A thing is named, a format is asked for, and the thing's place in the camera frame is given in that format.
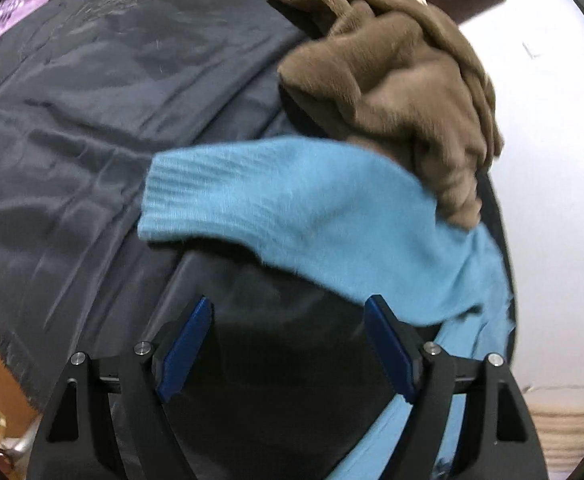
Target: brown fleece cloth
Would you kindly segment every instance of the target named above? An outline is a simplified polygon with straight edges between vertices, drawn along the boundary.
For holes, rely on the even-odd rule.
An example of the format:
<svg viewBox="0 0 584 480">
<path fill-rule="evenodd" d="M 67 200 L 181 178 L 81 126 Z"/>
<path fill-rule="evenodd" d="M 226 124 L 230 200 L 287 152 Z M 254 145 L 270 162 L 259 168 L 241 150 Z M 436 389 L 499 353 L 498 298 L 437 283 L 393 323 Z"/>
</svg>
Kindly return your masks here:
<svg viewBox="0 0 584 480">
<path fill-rule="evenodd" d="M 280 1 L 309 13 L 326 35 L 278 69 L 294 101 L 334 139 L 415 173 L 449 222 L 475 227 L 474 175 L 503 141 L 492 83 L 450 17 L 416 0 Z"/>
</svg>

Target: clothing pile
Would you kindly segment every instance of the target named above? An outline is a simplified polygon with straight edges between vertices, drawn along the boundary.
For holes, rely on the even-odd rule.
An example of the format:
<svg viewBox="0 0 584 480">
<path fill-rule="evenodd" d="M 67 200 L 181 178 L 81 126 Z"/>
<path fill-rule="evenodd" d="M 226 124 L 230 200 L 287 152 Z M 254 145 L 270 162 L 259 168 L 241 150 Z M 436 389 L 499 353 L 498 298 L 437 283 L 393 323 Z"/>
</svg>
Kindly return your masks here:
<svg viewBox="0 0 584 480">
<path fill-rule="evenodd" d="M 363 301 L 506 353 L 494 108 L 423 0 L 50 0 L 0 36 L 1 357 L 42 408 L 77 349 L 149 340 L 203 292 L 215 332 L 167 406 L 198 478 L 376 480 L 409 405 Z"/>
</svg>

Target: metal screw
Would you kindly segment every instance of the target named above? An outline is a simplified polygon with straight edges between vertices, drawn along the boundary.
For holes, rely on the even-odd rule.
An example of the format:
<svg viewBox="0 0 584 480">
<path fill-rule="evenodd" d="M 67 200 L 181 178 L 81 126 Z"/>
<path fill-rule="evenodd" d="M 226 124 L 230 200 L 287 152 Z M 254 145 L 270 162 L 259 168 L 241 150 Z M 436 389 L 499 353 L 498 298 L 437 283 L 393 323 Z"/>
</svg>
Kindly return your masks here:
<svg viewBox="0 0 584 480">
<path fill-rule="evenodd" d="M 70 359 L 73 365 L 82 365 L 85 362 L 85 354 L 83 352 L 76 352 Z"/>
<path fill-rule="evenodd" d="M 152 351 L 152 343 L 141 341 L 134 346 L 134 353 L 136 355 L 147 355 Z"/>
<path fill-rule="evenodd" d="M 423 345 L 423 349 L 425 353 L 430 355 L 439 355 L 441 353 L 441 347 L 436 343 L 432 343 L 432 341 L 428 341 Z"/>
<path fill-rule="evenodd" d="M 501 357 L 499 354 L 488 355 L 488 361 L 494 366 L 502 366 L 502 364 L 505 362 L 503 357 Z"/>
</svg>

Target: white surface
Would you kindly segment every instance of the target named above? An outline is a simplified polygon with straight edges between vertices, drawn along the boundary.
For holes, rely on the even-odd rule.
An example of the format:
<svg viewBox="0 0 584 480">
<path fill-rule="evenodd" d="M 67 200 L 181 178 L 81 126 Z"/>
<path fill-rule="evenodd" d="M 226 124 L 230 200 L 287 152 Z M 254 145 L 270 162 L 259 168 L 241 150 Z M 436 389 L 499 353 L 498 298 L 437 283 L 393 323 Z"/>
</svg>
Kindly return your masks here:
<svg viewBox="0 0 584 480">
<path fill-rule="evenodd" d="M 584 384 L 584 16 L 572 0 L 507 0 L 461 28 L 506 140 L 492 177 L 518 290 L 517 381 Z M 584 388 L 526 398 L 584 406 Z"/>
</svg>

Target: black satin cloth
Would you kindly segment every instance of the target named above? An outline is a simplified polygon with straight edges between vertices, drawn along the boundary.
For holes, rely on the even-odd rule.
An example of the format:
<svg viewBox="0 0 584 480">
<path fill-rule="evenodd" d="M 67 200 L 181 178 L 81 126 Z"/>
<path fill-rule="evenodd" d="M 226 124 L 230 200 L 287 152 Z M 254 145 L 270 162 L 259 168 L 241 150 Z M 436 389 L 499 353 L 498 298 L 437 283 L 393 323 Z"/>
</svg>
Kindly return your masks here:
<svg viewBox="0 0 584 480">
<path fill-rule="evenodd" d="M 215 332 L 168 406 L 200 480 L 325 478 L 381 413 L 360 306 L 232 244 L 136 235 L 154 153 L 321 134 L 278 90 L 305 38 L 267 0 L 54 0 L 0 38 L 0 355 L 35 407 L 74 351 L 118 354 L 203 292 Z"/>
</svg>

